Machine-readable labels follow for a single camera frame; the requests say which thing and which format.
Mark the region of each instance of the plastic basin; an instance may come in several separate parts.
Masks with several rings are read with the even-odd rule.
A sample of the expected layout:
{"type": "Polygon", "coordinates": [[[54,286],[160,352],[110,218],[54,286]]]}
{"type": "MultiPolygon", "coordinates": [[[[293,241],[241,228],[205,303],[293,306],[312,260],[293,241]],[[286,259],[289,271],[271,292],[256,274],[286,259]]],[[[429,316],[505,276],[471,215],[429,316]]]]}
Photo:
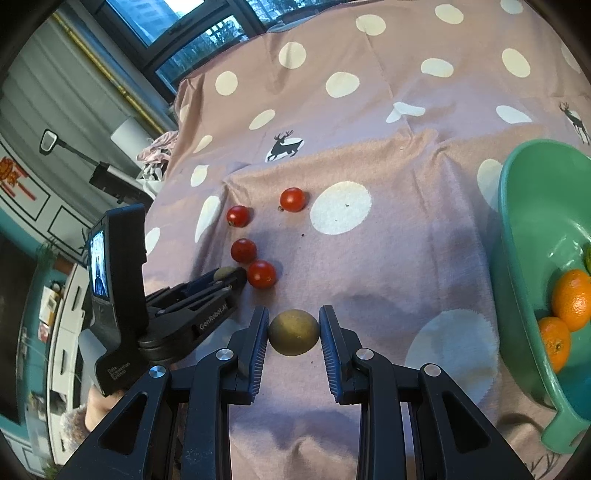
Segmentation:
{"type": "Polygon", "coordinates": [[[591,420],[591,325],[572,334],[569,361],[553,372],[537,320],[550,315],[559,276],[585,270],[591,243],[591,160],[552,140],[533,140],[509,156],[499,182],[501,240],[491,261],[501,357],[519,387],[556,415],[542,442],[571,453],[591,420]]]}

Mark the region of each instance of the orange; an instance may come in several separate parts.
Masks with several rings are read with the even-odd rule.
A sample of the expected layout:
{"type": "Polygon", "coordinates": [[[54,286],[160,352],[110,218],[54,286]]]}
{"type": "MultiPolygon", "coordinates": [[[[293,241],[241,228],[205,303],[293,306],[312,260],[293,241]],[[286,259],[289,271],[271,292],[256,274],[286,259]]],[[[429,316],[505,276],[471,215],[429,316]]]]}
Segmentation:
{"type": "Polygon", "coordinates": [[[562,275],[552,292],[552,311],[571,332],[587,325],[591,319],[591,277],[578,269],[562,275]]]}
{"type": "Polygon", "coordinates": [[[545,317],[538,322],[542,341],[554,372],[558,373],[566,365],[570,355],[570,331],[562,320],[545,317]]]}

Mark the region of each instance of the cherry tomato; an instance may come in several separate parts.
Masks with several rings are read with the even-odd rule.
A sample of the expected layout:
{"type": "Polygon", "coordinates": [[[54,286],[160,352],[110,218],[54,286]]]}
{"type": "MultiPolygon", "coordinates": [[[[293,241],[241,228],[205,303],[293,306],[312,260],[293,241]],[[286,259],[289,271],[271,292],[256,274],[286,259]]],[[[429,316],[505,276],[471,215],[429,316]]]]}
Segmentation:
{"type": "Polygon", "coordinates": [[[277,272],[269,262],[257,260],[248,267],[246,278],[248,283],[255,288],[270,288],[277,281],[277,272]]]}
{"type": "Polygon", "coordinates": [[[279,204],[288,212],[299,212],[306,206],[306,194],[299,188],[292,187],[281,194],[279,204]]]}
{"type": "Polygon", "coordinates": [[[239,238],[230,249],[230,255],[238,263],[250,263],[256,258],[255,242],[248,238],[239,238]]]}
{"type": "Polygon", "coordinates": [[[226,220],[229,226],[236,226],[242,228],[248,225],[251,219],[251,213],[244,205],[236,205],[228,210],[226,214],[226,220]]]}

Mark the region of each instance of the window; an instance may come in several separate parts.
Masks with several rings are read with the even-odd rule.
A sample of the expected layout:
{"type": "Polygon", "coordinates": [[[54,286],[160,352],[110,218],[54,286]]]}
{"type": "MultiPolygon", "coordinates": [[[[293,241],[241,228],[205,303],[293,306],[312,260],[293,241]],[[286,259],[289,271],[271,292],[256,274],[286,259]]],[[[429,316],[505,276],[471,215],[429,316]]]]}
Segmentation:
{"type": "Polygon", "coordinates": [[[221,48],[229,47],[248,36],[234,17],[225,18],[170,57],[156,74],[169,88],[175,89],[180,80],[194,70],[196,65],[208,60],[221,48]]]}
{"type": "Polygon", "coordinates": [[[276,25],[347,0],[82,0],[111,38],[172,101],[181,80],[218,53],[276,25]]]}

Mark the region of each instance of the chinese knot decoration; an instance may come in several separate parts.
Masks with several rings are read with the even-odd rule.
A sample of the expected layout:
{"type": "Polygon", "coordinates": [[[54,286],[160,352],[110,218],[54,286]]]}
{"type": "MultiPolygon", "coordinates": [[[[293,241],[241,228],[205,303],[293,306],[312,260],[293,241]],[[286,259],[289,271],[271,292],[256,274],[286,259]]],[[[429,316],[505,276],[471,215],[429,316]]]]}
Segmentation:
{"type": "Polygon", "coordinates": [[[12,189],[18,186],[34,202],[37,200],[35,196],[18,181],[20,177],[26,179],[28,176],[29,174],[10,157],[0,160],[0,187],[2,190],[14,198],[16,195],[12,189]]]}

